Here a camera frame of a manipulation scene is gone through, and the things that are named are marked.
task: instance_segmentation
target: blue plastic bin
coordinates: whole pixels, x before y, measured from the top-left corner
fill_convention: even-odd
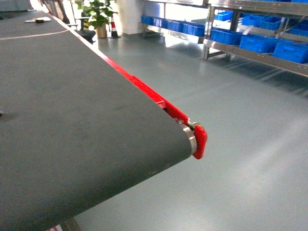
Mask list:
[[[229,45],[240,45],[242,34],[223,29],[213,29],[211,40]]]
[[[279,42],[273,56],[299,64],[306,64],[308,63],[308,46],[307,44]]]
[[[153,25],[154,17],[150,16],[141,16],[141,23],[147,24],[147,25]]]
[[[220,12],[215,15],[215,19],[219,21],[228,21],[232,19],[233,12],[230,11],[225,11],[225,12]]]
[[[291,0],[255,0],[255,1],[286,1],[286,2],[290,2]]]
[[[183,32],[183,22],[180,21],[168,21],[167,28],[178,32]]]
[[[250,15],[251,15],[250,13],[241,13],[241,18],[250,16]]]
[[[292,0],[291,2],[308,3],[308,0]]]
[[[290,29],[291,34],[308,36],[308,24],[300,23]]]
[[[267,30],[277,30],[280,26],[281,18],[279,17],[266,17],[261,21],[260,28]]]
[[[195,35],[198,37],[204,37],[205,25],[184,23],[183,33],[188,34],[188,35]]]
[[[250,15],[242,19],[242,24],[246,26],[254,25],[255,27],[260,27],[263,19],[265,19],[265,17]]]
[[[258,53],[273,53],[279,39],[259,35],[243,35],[240,48]]]
[[[165,18],[155,18],[153,25],[161,28],[168,28],[168,20]]]

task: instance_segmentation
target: floor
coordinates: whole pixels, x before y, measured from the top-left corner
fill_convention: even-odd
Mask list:
[[[76,217],[83,231],[308,230],[308,78],[160,36],[100,39],[208,132],[193,157]]]

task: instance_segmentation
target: traffic cone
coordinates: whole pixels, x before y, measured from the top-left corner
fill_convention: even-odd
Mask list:
[[[111,39],[118,39],[120,38],[120,36],[117,34],[117,31],[116,31],[116,26],[115,26],[115,20],[114,20],[114,17],[111,16]]]

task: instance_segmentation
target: conveyor belt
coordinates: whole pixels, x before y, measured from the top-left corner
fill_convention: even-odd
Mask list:
[[[164,110],[55,20],[24,23],[38,16],[0,21],[1,231],[46,230],[192,151]]]

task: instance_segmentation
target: white line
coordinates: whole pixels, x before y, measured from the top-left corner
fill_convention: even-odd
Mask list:
[[[32,38],[32,37],[47,36],[47,35],[56,35],[56,34],[66,32],[66,31],[68,30],[63,30],[63,31],[58,31],[58,32],[53,32],[53,33],[48,33],[48,34],[40,34],[40,35],[27,35],[27,36],[0,38],[0,40],[9,40],[9,39],[18,39],[18,38],[23,39],[23,38]]]

